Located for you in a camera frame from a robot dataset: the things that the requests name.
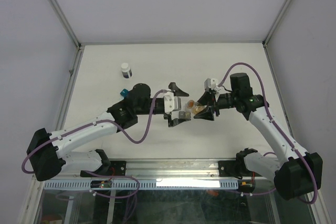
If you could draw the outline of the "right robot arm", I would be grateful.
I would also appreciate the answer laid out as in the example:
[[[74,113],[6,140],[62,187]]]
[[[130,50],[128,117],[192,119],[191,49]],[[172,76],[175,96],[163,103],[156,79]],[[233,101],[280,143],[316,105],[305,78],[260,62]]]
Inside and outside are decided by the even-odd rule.
[[[204,94],[198,103],[204,109],[195,119],[213,121],[223,109],[236,109],[264,137],[276,159],[261,155],[253,148],[245,148],[236,154],[234,165],[227,170],[241,179],[255,172],[273,182],[276,191],[285,199],[293,199],[321,187],[323,161],[318,153],[309,153],[293,137],[277,124],[268,102],[260,94],[254,94],[246,73],[230,76],[231,90],[226,91],[217,79],[204,82]]]

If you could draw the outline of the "grey pill box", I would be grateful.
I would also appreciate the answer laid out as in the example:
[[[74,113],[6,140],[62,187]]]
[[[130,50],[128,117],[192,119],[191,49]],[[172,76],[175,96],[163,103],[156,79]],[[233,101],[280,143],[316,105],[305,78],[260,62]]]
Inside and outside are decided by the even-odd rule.
[[[178,118],[179,119],[190,120],[191,119],[191,113],[189,111],[180,111]]]

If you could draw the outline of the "clear bottle with orange pills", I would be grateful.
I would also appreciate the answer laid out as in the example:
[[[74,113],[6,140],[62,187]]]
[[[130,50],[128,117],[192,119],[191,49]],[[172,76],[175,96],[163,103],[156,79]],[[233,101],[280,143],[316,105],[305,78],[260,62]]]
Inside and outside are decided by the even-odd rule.
[[[199,114],[200,112],[202,112],[204,109],[206,108],[206,106],[203,106],[203,105],[199,105],[198,103],[195,103],[192,108],[191,108],[191,113],[193,115],[197,115]]]

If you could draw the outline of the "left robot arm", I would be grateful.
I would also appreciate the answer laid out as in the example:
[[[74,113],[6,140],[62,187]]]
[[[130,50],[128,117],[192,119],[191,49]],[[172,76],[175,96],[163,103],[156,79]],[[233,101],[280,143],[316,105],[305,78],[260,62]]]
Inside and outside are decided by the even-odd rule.
[[[78,152],[76,149],[119,132],[130,142],[140,144],[149,133],[153,115],[162,115],[169,127],[190,120],[189,117],[172,118],[173,112],[182,113],[181,98],[188,96],[174,82],[155,95],[147,84],[138,83],[121,101],[88,122],[50,133],[45,128],[37,130],[26,151],[22,171],[35,175],[39,182],[69,172],[79,172],[81,177],[114,175],[104,150]]]

